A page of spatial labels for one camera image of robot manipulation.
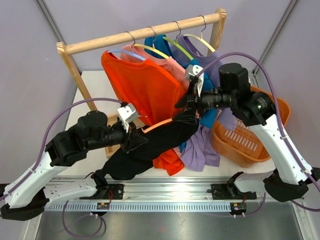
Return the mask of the black t-shirt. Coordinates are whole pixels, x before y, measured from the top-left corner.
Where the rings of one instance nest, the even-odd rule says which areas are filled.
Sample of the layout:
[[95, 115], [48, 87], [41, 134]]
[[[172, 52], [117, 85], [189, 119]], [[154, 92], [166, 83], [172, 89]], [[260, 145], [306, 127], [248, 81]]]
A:
[[197, 130], [198, 124], [173, 121], [161, 125], [145, 134], [148, 142], [129, 153], [118, 149], [104, 164], [91, 175], [97, 185], [105, 185], [106, 175], [114, 180], [131, 180], [153, 166], [153, 160], [162, 153], [178, 147]]

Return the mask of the orange t-shirt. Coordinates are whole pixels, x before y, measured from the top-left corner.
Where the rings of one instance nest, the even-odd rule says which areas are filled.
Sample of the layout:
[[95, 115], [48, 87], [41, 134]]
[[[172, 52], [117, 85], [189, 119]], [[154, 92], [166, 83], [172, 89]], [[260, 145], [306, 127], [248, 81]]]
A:
[[[169, 72], [152, 60], [134, 63], [121, 60], [105, 51], [101, 56], [101, 65], [117, 98], [134, 105], [141, 114], [140, 120], [145, 127], [170, 119], [178, 113], [174, 105], [186, 90]], [[166, 170], [170, 176], [184, 168], [174, 148], [152, 161], [155, 168]]]

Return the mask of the pink t-shirt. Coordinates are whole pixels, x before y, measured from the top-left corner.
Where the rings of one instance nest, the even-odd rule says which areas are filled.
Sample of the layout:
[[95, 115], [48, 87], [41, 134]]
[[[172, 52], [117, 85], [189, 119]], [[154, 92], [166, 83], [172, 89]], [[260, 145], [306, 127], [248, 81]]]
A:
[[[132, 45], [133, 43], [127, 44], [122, 48], [122, 50], [132, 52]], [[171, 56], [168, 59], [155, 57], [147, 53], [146, 50], [142, 47], [134, 46], [133, 48], [135, 54], [140, 55], [145, 59], [150, 59], [155, 64], [162, 67], [164, 70], [170, 73], [183, 86], [185, 90], [188, 90], [190, 82], [185, 79], [185, 69], [181, 65], [179, 65]], [[142, 63], [142, 60], [126, 53], [121, 53], [120, 59], [131, 63]]]

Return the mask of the yellow plastic hanger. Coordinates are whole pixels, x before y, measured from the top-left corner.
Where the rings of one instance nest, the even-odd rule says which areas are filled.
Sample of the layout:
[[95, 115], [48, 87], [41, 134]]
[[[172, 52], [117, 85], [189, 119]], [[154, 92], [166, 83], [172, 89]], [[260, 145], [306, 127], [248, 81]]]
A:
[[166, 55], [165, 53], [159, 51], [158, 49], [155, 48], [155, 40], [157, 39], [158, 35], [157, 35], [157, 32], [155, 31], [155, 29], [151, 26], [148, 26], [147, 28], [150, 28], [154, 35], [155, 35], [155, 39], [152, 41], [152, 46], [147, 46], [145, 44], [140, 44], [140, 43], [136, 43], [136, 39], [133, 37], [133, 47], [140, 47], [140, 48], [143, 48], [143, 49], [147, 49], [147, 50], [150, 50], [151, 52], [154, 52], [156, 53], [157, 55], [163, 57], [164, 59], [169, 59], [169, 56]]

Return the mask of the light blue plastic hanger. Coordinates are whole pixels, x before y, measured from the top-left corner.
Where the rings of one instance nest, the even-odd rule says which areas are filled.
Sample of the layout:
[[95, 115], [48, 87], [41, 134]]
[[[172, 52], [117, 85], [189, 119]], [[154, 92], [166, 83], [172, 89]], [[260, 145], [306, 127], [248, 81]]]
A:
[[146, 61], [147, 60], [146, 58], [142, 57], [139, 54], [136, 54], [134, 51], [134, 45], [136, 44], [136, 39], [135, 39], [134, 35], [130, 31], [126, 31], [126, 33], [128, 33], [133, 39], [133, 45], [131, 47], [131, 51], [127, 51], [127, 50], [123, 50], [123, 49], [110, 49], [110, 50], [108, 50], [108, 53], [126, 54], [128, 56], [132, 56], [132, 57], [139, 59], [141, 61]]

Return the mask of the orange plastic hanger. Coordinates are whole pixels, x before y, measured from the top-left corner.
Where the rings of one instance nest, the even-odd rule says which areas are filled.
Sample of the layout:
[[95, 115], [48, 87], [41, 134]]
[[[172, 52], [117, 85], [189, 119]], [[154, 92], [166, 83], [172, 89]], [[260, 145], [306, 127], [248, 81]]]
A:
[[169, 118], [169, 119], [163, 120], [163, 121], [161, 121], [161, 122], [158, 122], [158, 123], [156, 123], [156, 124], [154, 124], [154, 125], [146, 128], [146, 129], [141, 128], [141, 130], [142, 130], [142, 132], [143, 132], [144, 134], [146, 134], [146, 133], [148, 133], [148, 132], [150, 132], [150, 131], [152, 131], [152, 130], [160, 127], [160, 126], [169, 124], [169, 123], [171, 123], [172, 121], [173, 121], [173, 119], [172, 119], [172, 118]]

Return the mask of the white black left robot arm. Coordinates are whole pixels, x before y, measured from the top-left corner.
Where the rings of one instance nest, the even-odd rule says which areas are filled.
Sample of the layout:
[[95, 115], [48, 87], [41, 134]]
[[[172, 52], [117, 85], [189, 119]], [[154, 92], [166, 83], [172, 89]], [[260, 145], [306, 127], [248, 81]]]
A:
[[78, 161], [91, 150], [121, 145], [125, 153], [148, 142], [142, 130], [131, 122], [125, 129], [121, 121], [107, 125], [108, 117], [100, 111], [90, 111], [68, 130], [58, 133], [46, 146], [38, 166], [21, 184], [13, 182], [3, 187], [5, 204], [0, 214], [5, 220], [27, 221], [42, 214], [45, 208], [76, 198], [103, 199], [109, 185], [95, 173], [69, 184], [47, 186], [52, 178]]

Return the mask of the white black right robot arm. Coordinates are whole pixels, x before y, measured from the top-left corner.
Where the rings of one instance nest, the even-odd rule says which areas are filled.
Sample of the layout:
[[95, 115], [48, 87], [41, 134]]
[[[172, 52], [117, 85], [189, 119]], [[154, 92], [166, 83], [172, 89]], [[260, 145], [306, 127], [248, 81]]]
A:
[[226, 183], [230, 197], [261, 192], [279, 202], [294, 201], [308, 192], [309, 184], [317, 183], [320, 169], [304, 160], [287, 135], [277, 99], [251, 90], [246, 68], [239, 63], [222, 65], [219, 68], [220, 86], [210, 91], [203, 90], [204, 69], [199, 65], [189, 65], [185, 79], [189, 81], [189, 88], [175, 105], [182, 110], [174, 121], [195, 124], [196, 114], [203, 117], [206, 110], [229, 108], [257, 136], [275, 165], [269, 172], [234, 174]]

